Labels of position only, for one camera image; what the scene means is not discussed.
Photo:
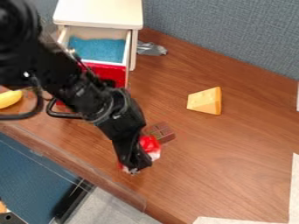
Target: gray wall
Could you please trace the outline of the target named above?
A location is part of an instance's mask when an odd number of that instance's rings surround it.
[[[32,1],[48,18],[57,2]],[[143,0],[143,6],[150,28],[299,80],[299,0]]]

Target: black cable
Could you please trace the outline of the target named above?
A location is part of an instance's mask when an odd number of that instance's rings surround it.
[[[0,121],[15,121],[15,120],[24,120],[30,117],[35,116],[39,112],[43,110],[44,107],[44,99],[42,96],[42,90],[38,83],[38,79],[35,77],[31,77],[30,81],[32,83],[32,92],[37,96],[37,103],[34,109],[30,112],[23,114],[15,114],[15,115],[0,115]]]
[[[82,119],[82,115],[80,114],[73,114],[73,113],[61,113],[61,112],[55,112],[52,110],[53,106],[55,105],[57,99],[53,97],[48,105],[46,106],[46,113],[49,116],[56,117],[56,118],[68,118],[68,119]]]

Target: yellow object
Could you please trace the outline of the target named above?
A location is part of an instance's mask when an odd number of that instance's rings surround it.
[[[215,87],[190,94],[187,108],[212,115],[221,115],[221,88]]]
[[[21,90],[8,91],[0,94],[0,109],[7,108],[21,100],[23,92]]]

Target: blue carpet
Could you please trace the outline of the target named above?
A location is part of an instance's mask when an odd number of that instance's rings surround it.
[[[107,38],[81,39],[71,37],[68,47],[75,49],[76,53],[84,60],[122,63],[125,40]]]
[[[66,179],[77,177],[0,133],[0,197],[22,219],[49,223],[53,209],[73,185]]]

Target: floor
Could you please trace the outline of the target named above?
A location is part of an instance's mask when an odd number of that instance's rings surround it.
[[[96,188],[77,207],[66,224],[159,224],[145,213]]]

